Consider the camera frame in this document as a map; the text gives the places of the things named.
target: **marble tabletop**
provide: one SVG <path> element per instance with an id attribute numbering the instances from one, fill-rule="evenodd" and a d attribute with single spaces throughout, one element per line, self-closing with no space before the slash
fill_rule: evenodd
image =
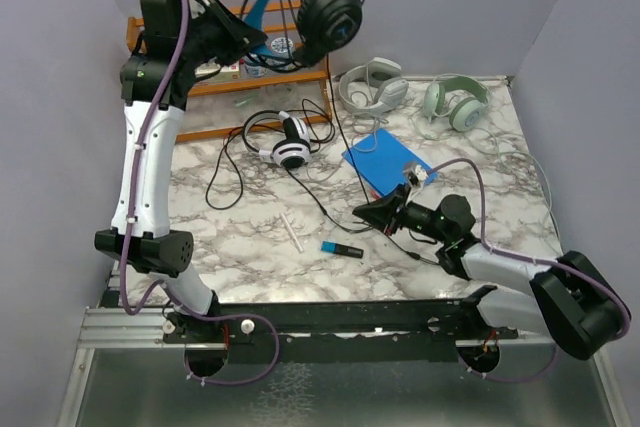
<path id="1" fill-rule="evenodd" d="M 428 84 L 428 81 L 411 82 L 403 105 L 388 115 L 384 127 L 432 166 L 454 157 L 468 157 L 478 164 L 487 188 L 487 236 L 491 243 L 531 255 L 555 256 L 559 244 L 549 219 L 544 227 L 540 222 L 547 209 L 530 159 L 510 155 L 504 158 L 503 165 L 496 155 L 481 153 L 495 149 L 485 132 L 454 133 L 445 119 L 427 124 L 416 117 L 424 132 L 440 140 L 425 140 L 418 135 L 410 116 L 422 104 Z M 491 91 L 491 106 L 478 126 L 498 134 L 503 151 L 526 152 L 527 145 L 506 80 L 487 81 L 486 85 Z M 366 86 L 354 88 L 366 90 Z M 304 97 L 323 105 L 317 83 L 192 99 L 184 130 L 241 125 L 257 110 L 300 108 Z M 248 101 L 237 106 L 243 100 Z M 351 119 L 339 103 L 338 113 L 346 137 L 350 140 L 357 136 Z M 328 132 L 327 125 L 315 128 L 320 136 Z M 265 145 L 273 145 L 280 138 L 277 133 L 254 135 L 258 144 Z M 343 232 L 323 217 L 313 199 L 286 172 L 260 163 L 246 151 L 240 139 L 230 145 L 229 153 L 242 172 L 244 195 L 229 210 L 212 210 L 205 203 L 204 194 L 221 146 L 222 140 L 176 145 L 169 212 L 173 229 L 193 233 L 193 265 L 222 302 L 449 298 L 465 296 L 480 285 L 409 258 L 380 232 Z M 337 135 L 330 145 L 313 156 L 309 166 L 311 176 L 322 178 L 334 170 L 344 150 L 344 143 Z M 336 174 L 324 183 L 308 182 L 304 169 L 296 175 L 339 222 L 353 225 L 358 220 L 351 215 L 351 210 L 365 200 L 355 171 L 347 162 L 342 162 Z M 225 205 L 238 191 L 237 176 L 223 159 L 210 201 Z M 463 164 L 443 171 L 414 201 L 435 208 L 450 193 L 466 196 L 472 212 L 479 216 L 478 184 L 472 169 Z M 289 218 L 304 247 L 303 253 L 298 253 L 291 242 L 280 220 L 281 212 Z M 479 235 L 478 224 L 474 233 Z M 408 250 L 419 252 L 425 258 L 435 258 L 436 246 L 419 244 L 406 231 L 399 231 L 393 238 Z M 320 244 L 324 240 L 362 248 L 364 258 L 323 253 Z M 132 269 L 128 272 L 129 295 L 131 301 L 136 301 L 150 280 Z M 164 293 L 158 289 L 150 303 L 164 300 Z"/>

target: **screw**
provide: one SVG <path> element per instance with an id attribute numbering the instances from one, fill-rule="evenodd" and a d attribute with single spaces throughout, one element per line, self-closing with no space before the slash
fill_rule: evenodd
<path id="1" fill-rule="evenodd" d="M 244 319 L 240 324 L 240 330 L 242 330 L 242 332 L 247 335 L 253 332 L 255 328 L 256 324 L 254 324 L 253 320 L 251 319 Z"/>

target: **white stick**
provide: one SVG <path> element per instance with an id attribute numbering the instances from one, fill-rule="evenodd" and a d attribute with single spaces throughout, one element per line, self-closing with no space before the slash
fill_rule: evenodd
<path id="1" fill-rule="evenodd" d="M 289 223 L 289 220 L 287 219 L 287 216 L 284 212 L 280 212 L 280 218 L 284 223 L 285 229 L 287 229 L 287 232 L 289 232 L 289 237 L 291 237 L 291 240 L 293 241 L 293 245 L 296 246 L 296 249 L 298 249 L 298 252 L 300 253 L 304 252 L 304 249 L 302 248 L 302 244 L 300 244 L 300 241 L 298 240 L 298 236 L 291 228 L 291 224 Z"/>

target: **blue marker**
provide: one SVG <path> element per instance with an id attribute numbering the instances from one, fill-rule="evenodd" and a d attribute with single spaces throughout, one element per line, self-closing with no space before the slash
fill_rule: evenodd
<path id="1" fill-rule="evenodd" d="M 364 255 L 364 250 L 358 249 L 357 247 L 349 247 L 348 245 L 336 244 L 335 242 L 327 242 L 326 240 L 322 242 L 322 247 L 320 247 L 320 250 L 322 250 L 323 252 L 329 252 L 331 254 L 355 257 L 356 259 L 361 259 Z"/>

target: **blue paper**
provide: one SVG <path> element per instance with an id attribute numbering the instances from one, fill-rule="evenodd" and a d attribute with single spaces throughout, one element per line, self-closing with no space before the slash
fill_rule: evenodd
<path id="1" fill-rule="evenodd" d="M 391 135 L 386 129 L 378 129 L 376 132 L 378 145 L 373 152 L 358 152 L 351 149 L 353 158 L 360 175 L 373 187 L 378 194 L 385 196 L 398 186 L 404 184 L 407 179 L 402 174 L 402 170 L 407 162 L 412 160 L 418 162 L 429 171 L 431 167 L 416 154 L 407 149 L 402 142 Z M 373 134 L 365 137 L 355 146 L 360 150 L 370 150 L 375 146 Z M 353 162 L 348 151 L 344 151 L 342 156 L 353 167 Z M 431 174 L 426 183 L 430 184 L 437 174 Z"/>

